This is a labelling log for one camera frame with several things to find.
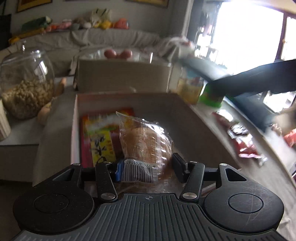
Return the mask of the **glass jar with nuts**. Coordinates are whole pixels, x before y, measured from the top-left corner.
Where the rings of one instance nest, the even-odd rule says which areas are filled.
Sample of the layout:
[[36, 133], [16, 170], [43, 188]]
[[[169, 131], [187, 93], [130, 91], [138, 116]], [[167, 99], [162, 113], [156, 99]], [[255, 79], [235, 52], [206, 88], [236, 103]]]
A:
[[34, 118], [54, 95], [54, 70], [42, 48], [21, 49], [1, 63], [1, 99], [19, 120]]

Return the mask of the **beige round container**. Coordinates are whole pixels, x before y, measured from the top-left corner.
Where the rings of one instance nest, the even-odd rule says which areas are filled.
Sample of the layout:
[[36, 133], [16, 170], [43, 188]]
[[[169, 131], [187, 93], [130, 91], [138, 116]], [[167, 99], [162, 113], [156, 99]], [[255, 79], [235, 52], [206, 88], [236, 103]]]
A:
[[171, 65], [126, 60], [80, 59], [76, 84], [80, 92], [166, 92]]

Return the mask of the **grey covered sofa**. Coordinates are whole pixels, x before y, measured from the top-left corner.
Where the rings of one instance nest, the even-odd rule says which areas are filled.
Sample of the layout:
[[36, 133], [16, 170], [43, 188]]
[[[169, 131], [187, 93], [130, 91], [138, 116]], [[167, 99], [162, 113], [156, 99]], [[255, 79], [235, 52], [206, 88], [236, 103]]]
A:
[[99, 49], [130, 49], [140, 54], [140, 61], [147, 61], [153, 54], [153, 64], [170, 66], [159, 57], [156, 47], [161, 42], [158, 34], [120, 29], [88, 29], [35, 35], [19, 40], [1, 51], [1, 60], [6, 56], [26, 48], [42, 49], [50, 59], [56, 77], [73, 75], [80, 56], [88, 55]]

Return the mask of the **red white snack packet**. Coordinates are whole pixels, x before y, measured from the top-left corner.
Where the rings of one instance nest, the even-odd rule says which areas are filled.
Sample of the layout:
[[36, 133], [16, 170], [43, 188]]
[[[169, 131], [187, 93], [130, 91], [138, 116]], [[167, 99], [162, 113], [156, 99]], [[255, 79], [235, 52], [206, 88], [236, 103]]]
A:
[[236, 137], [233, 139], [236, 154], [240, 158], [255, 159], [259, 166], [263, 166], [268, 158], [264, 154], [260, 154], [252, 141], [248, 137]]

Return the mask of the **clear bread snack pack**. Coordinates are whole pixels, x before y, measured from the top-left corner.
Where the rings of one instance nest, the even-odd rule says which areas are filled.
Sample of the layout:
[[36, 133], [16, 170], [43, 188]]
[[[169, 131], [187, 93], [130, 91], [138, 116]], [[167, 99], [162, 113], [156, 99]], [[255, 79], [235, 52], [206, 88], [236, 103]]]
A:
[[121, 182], [157, 185], [171, 178], [173, 141], [158, 123], [117, 112], [124, 155]]

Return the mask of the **red apples tray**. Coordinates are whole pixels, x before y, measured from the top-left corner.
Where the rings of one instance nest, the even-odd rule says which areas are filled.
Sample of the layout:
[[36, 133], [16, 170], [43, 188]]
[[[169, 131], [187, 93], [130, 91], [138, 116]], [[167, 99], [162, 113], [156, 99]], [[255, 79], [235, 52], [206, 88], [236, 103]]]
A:
[[143, 52], [132, 49], [98, 49], [85, 54], [82, 58], [89, 60], [125, 60], [130, 62], [152, 63], [153, 52]]

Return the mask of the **pink cardboard gift box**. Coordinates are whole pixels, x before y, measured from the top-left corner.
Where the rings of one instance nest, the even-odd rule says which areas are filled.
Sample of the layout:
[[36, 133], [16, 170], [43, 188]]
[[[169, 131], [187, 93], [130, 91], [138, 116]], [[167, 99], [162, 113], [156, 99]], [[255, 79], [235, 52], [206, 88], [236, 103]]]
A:
[[173, 93], [78, 94], [71, 161], [84, 168], [122, 164], [120, 193], [175, 193], [183, 185], [172, 154], [216, 168], [238, 168], [234, 157], [205, 122]]

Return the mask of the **dark red snack packet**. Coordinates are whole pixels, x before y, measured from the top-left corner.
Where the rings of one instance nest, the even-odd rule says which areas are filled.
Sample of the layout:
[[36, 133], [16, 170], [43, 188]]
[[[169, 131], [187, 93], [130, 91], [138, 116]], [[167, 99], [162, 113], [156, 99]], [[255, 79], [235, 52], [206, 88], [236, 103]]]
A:
[[249, 131], [245, 126], [236, 124], [230, 126], [230, 128], [227, 130], [227, 134], [230, 138], [235, 139], [238, 137], [246, 137], [249, 135]]

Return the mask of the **stuffed toys row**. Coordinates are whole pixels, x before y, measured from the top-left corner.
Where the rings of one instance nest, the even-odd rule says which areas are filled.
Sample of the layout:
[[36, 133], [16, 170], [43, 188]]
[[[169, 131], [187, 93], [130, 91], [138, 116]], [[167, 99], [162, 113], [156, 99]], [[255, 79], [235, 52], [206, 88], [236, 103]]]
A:
[[53, 20], [44, 16], [38, 19], [31, 20], [22, 25], [20, 33], [12, 36], [9, 39], [9, 44], [14, 44], [15, 42], [45, 33], [51, 32], [63, 32], [66, 30], [76, 31], [80, 29], [123, 29], [128, 30], [130, 28], [127, 19], [120, 18], [119, 20], [113, 22], [111, 20], [111, 10], [110, 9], [99, 9], [96, 8], [91, 11], [90, 17], [88, 19], [79, 17], [75, 20], [65, 19], [61, 23], [53, 23]]

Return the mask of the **gold framed red picture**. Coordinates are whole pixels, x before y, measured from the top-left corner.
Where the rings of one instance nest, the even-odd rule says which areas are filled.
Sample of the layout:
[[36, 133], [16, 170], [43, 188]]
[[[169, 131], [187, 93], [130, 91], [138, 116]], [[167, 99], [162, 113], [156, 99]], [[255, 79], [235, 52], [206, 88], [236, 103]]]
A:
[[52, 2], [52, 0], [18, 0], [16, 13], [20, 13], [45, 4], [51, 4]]

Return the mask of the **red lid plastic jar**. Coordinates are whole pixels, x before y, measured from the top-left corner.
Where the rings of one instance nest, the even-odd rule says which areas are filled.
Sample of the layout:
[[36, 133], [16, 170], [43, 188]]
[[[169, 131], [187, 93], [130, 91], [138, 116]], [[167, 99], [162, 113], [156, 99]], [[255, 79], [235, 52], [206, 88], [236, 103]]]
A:
[[199, 100], [203, 86], [204, 79], [201, 76], [190, 69], [181, 68], [176, 92], [184, 101], [195, 105]]

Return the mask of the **green base snack jar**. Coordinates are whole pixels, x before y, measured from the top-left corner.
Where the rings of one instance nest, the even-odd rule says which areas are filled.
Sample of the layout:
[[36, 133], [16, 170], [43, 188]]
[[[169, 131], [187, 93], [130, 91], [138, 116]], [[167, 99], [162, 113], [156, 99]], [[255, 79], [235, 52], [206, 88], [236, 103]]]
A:
[[224, 96], [219, 96], [214, 94], [208, 85], [205, 86], [203, 93], [199, 97], [200, 103], [203, 103], [212, 108], [220, 108], [222, 105], [222, 101]]

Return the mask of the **red yellow snack bag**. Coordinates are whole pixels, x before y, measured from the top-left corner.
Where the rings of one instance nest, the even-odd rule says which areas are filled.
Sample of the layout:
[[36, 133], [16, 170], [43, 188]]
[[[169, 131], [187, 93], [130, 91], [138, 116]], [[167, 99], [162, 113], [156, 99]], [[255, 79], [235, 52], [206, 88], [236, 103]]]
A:
[[133, 116], [133, 108], [87, 113], [80, 118], [80, 159], [84, 168], [116, 163], [124, 158], [117, 112]]

